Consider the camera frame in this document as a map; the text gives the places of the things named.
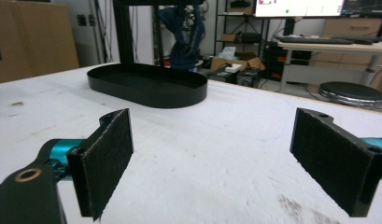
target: shelf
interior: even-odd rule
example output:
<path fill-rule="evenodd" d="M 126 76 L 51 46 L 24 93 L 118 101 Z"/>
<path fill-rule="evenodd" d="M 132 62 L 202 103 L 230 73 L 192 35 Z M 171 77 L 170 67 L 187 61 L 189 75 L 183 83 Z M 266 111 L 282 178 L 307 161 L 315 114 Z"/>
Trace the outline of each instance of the shelf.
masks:
<path fill-rule="evenodd" d="M 259 43 L 244 43 L 244 42 L 234 42 L 234 41 L 223 41 L 223 40 L 216 40 L 216 42 L 220 43 L 230 43 L 230 44 L 247 44 L 247 45 L 259 45 Z"/>
<path fill-rule="evenodd" d="M 223 50 L 226 45 L 236 45 L 237 51 L 255 51 L 257 55 L 262 55 L 264 49 L 263 35 L 266 35 L 264 39 L 267 39 L 269 22 L 265 26 L 265 19 L 260 19 L 254 17 L 250 12 L 230 12 L 230 1 L 229 0 L 217 0 L 216 2 L 216 23 L 215 23 L 215 36 L 214 39 L 214 55 Z M 241 32 L 242 34 L 255 33 L 261 34 L 261 40 L 256 43 L 244 43 L 241 39 L 238 41 L 224 41 L 219 40 L 219 35 L 225 34 L 237 34 Z M 235 38 L 222 38 L 228 40 L 235 40 Z"/>
<path fill-rule="evenodd" d="M 114 0 L 116 6 L 176 6 L 178 5 L 177 0 Z M 185 5 L 193 5 L 193 1 L 185 0 Z"/>
<path fill-rule="evenodd" d="M 252 16 L 252 15 L 245 15 L 245 14 L 243 14 L 243 15 L 227 15 L 227 14 L 219 14 L 219 15 L 217 15 L 217 16 L 222 16 L 222 17 L 254 17 L 254 16 Z"/>

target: cable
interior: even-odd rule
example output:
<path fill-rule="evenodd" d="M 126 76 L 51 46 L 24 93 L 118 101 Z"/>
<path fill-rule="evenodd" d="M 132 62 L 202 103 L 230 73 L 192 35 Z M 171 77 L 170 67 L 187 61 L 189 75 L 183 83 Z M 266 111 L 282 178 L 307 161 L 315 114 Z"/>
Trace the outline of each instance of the cable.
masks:
<path fill-rule="evenodd" d="M 200 5 L 200 8 L 202 9 L 201 11 L 203 11 L 203 16 L 206 14 L 206 12 L 209 10 L 210 8 L 210 5 L 208 4 L 208 1 L 205 0 L 201 5 Z"/>
<path fill-rule="evenodd" d="M 298 21 L 294 21 L 293 24 L 287 25 L 286 27 L 283 27 L 283 28 L 279 29 L 275 34 L 272 34 L 272 38 L 271 38 L 270 41 L 273 41 L 273 38 L 276 37 L 276 35 L 278 34 L 278 32 L 280 32 L 280 31 L 282 31 L 282 30 L 285 30 L 285 29 L 287 29 L 287 28 L 289 28 L 289 27 L 291 27 L 291 26 L 294 26 L 295 23 L 298 22 Z"/>
<path fill-rule="evenodd" d="M 106 48 L 105 48 L 105 40 L 104 40 L 104 36 L 102 34 L 102 28 L 101 28 L 101 25 L 100 25 L 100 20 L 101 20 L 101 13 L 99 13 L 99 11 L 101 10 L 100 9 L 100 5 L 98 3 L 98 1 L 94 1 L 94 7 L 91 7 L 91 10 L 93 10 L 95 8 L 95 14 L 96 14 L 96 18 L 94 18 L 94 22 L 95 24 L 94 25 L 91 25 L 91 26 L 95 26 L 96 23 L 97 23 L 97 27 L 96 28 L 93 28 L 94 30 L 94 37 L 95 37 L 95 46 L 96 46 L 96 50 L 97 50 L 97 58 L 98 58 L 98 62 L 100 63 L 101 62 L 101 57 L 100 57 L 100 54 L 103 54 L 103 63 L 106 63 Z"/>
<path fill-rule="evenodd" d="M 110 37 L 109 39 L 108 36 L 106 35 L 106 21 L 107 21 L 107 18 L 103 19 L 103 13 L 101 11 L 101 8 L 99 7 L 98 5 L 98 2 L 96 2 L 96 7 L 97 7 L 97 18 L 98 18 L 98 25 L 99 25 L 99 30 L 100 30 L 100 35 L 101 37 L 103 38 L 104 40 L 104 45 L 102 46 L 102 48 L 105 49 L 105 52 L 106 52 L 106 46 L 108 46 L 108 49 L 109 49 L 109 53 L 105 53 L 105 61 L 107 61 L 108 63 L 112 63 L 113 62 L 113 57 L 112 57 L 112 47 L 111 47 L 111 40 L 112 40 L 112 29 L 110 29 Z M 108 13 L 107 12 L 107 6 L 106 6 L 106 1 L 105 1 L 105 16 L 109 16 L 110 18 L 112 18 L 112 13 L 111 13 L 111 9 L 112 7 L 110 7 L 110 12 Z"/>
<path fill-rule="evenodd" d="M 261 86 L 258 87 L 258 89 L 262 90 L 263 85 L 266 84 L 268 81 L 269 81 L 269 79 L 266 79 L 266 80 L 261 84 Z"/>
<path fill-rule="evenodd" d="M 371 33 L 363 35 L 363 36 L 374 35 L 374 34 L 377 34 L 377 32 L 371 32 Z"/>
<path fill-rule="evenodd" d="M 321 52 L 321 51 L 320 51 L 320 52 L 315 52 L 315 53 L 313 53 L 313 54 L 310 55 L 310 58 L 312 58 L 313 56 L 316 56 L 316 55 L 318 55 L 318 54 L 320 54 L 320 53 L 322 53 L 322 52 Z"/>
<path fill-rule="evenodd" d="M 279 32 L 279 28 L 280 28 L 280 26 L 281 26 L 282 23 L 283 23 L 283 20 L 280 21 L 280 23 L 278 24 L 276 30 L 273 31 L 272 37 L 270 38 L 270 41 L 271 41 L 271 42 L 272 42 L 273 39 L 275 38 L 276 34 Z"/>
<path fill-rule="evenodd" d="M 133 37 L 133 29 L 134 29 L 134 21 L 135 21 L 135 42 L 134 42 L 134 37 Z M 132 21 L 131 21 L 132 27 L 131 32 L 132 32 L 132 42 L 133 42 L 133 49 L 134 49 L 134 54 L 135 54 L 135 62 L 139 63 L 138 60 L 138 7 L 132 7 Z"/>
<path fill-rule="evenodd" d="M 226 65 L 227 67 L 232 67 L 232 64 L 231 64 L 231 63 L 223 63 L 223 64 L 221 64 L 221 65 L 217 68 L 217 70 L 220 69 L 221 67 L 223 67 L 224 65 Z"/>

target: round black stool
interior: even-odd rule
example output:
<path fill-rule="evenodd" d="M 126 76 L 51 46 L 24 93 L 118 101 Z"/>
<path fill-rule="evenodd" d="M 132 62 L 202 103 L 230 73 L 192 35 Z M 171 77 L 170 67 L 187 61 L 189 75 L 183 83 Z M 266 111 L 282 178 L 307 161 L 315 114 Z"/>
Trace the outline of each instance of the round black stool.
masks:
<path fill-rule="evenodd" d="M 381 106 L 382 92 L 371 87 L 348 82 L 326 82 L 318 93 L 330 101 L 360 107 Z"/>

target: desk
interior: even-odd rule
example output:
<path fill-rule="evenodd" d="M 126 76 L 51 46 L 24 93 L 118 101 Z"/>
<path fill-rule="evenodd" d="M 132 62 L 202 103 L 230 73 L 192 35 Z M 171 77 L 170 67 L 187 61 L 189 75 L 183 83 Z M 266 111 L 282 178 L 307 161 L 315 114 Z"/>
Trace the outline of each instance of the desk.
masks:
<path fill-rule="evenodd" d="M 382 113 L 211 80 L 200 104 L 150 108 L 91 90 L 90 69 L 0 84 L 0 183 L 48 140 L 129 108 L 134 155 L 102 223 L 382 223 L 382 181 L 368 217 L 350 218 L 290 153 L 297 107 L 358 137 L 382 136 Z M 72 182 L 58 187 L 68 223 L 92 223 Z"/>
<path fill-rule="evenodd" d="M 369 86 L 374 75 L 377 61 L 382 55 L 382 45 L 326 45 L 326 44 L 292 44 L 278 42 L 278 45 L 286 49 L 287 57 L 285 61 L 283 76 L 281 78 L 280 92 L 284 92 L 287 81 L 320 84 L 328 81 L 347 81 L 360 83 Z M 335 69 L 329 67 L 313 67 L 290 64 L 293 50 L 307 50 L 317 52 L 337 52 L 370 54 L 371 61 L 364 72 L 356 70 Z"/>

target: floor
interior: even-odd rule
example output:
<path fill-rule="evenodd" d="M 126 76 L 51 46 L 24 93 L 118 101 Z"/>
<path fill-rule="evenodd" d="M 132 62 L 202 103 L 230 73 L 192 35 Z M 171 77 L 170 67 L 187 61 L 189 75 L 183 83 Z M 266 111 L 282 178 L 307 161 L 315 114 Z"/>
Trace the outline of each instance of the floor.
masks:
<path fill-rule="evenodd" d="M 258 87 L 254 86 L 254 88 L 258 88 L 258 89 L 266 90 L 266 91 L 278 91 L 279 87 L 280 87 L 280 82 L 264 79 L 264 78 L 260 81 Z M 318 86 L 313 86 L 313 85 L 309 86 L 309 85 L 305 85 L 301 83 L 287 84 L 285 93 L 289 95 L 304 97 L 304 98 L 313 99 L 313 100 L 327 101 L 326 99 L 324 99 L 324 97 L 318 94 Z M 373 110 L 382 113 L 382 107 L 373 108 Z"/>

